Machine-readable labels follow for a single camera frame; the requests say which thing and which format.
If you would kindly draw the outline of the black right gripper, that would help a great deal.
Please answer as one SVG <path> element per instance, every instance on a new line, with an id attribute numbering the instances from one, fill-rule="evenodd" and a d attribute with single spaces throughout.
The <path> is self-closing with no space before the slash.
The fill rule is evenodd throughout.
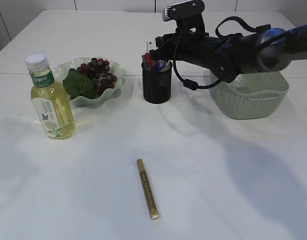
<path id="1" fill-rule="evenodd" d="M 155 38 L 157 49 L 150 50 L 152 60 L 177 60 L 200 67 L 217 67 L 219 56 L 212 49 L 218 38 L 189 32 L 184 35 L 165 34 Z"/>

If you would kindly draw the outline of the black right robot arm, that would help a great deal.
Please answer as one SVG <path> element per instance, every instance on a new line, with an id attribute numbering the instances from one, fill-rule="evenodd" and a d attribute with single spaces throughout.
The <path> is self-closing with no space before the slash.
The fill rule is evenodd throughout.
<path id="1" fill-rule="evenodd" d="M 290 29 L 272 28 L 271 25 L 251 27 L 242 18 L 231 16 L 249 35 L 232 33 L 216 36 L 205 32 L 203 19 L 194 21 L 195 31 L 185 20 L 177 20 L 174 33 L 158 36 L 156 49 L 150 50 L 152 60 L 183 61 L 210 70 L 217 80 L 209 85 L 184 79 L 176 67 L 174 73 L 183 86 L 190 90 L 211 89 L 221 82 L 231 83 L 238 75 L 280 72 L 292 61 L 307 60 L 307 24 Z"/>

